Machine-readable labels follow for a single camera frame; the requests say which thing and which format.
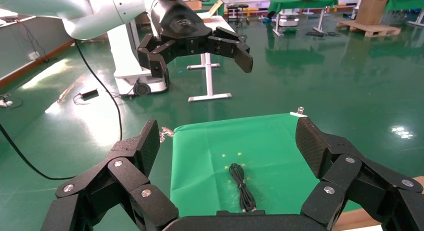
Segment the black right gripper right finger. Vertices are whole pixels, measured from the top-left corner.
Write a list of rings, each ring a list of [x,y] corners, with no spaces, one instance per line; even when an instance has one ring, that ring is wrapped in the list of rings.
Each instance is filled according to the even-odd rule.
[[[297,120],[295,142],[318,184],[301,215],[332,230],[347,202],[360,205],[384,231],[424,228],[424,188],[416,180],[363,155],[347,138]]]

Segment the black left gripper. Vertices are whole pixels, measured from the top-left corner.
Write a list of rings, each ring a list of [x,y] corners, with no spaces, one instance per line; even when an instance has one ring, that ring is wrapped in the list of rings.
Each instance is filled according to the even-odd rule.
[[[150,12],[158,37],[146,34],[137,47],[141,67],[153,78],[170,85],[167,64],[177,56],[208,53],[234,59],[247,74],[252,72],[253,57],[246,36],[218,26],[212,31],[182,0],[156,0]]]

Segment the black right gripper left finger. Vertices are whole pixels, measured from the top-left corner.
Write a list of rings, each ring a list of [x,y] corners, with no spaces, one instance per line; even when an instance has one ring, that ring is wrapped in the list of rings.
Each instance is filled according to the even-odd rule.
[[[158,123],[148,120],[140,134],[116,142],[99,164],[57,188],[42,230],[91,231],[115,206],[141,231],[164,230],[179,211],[149,180],[159,148]]]

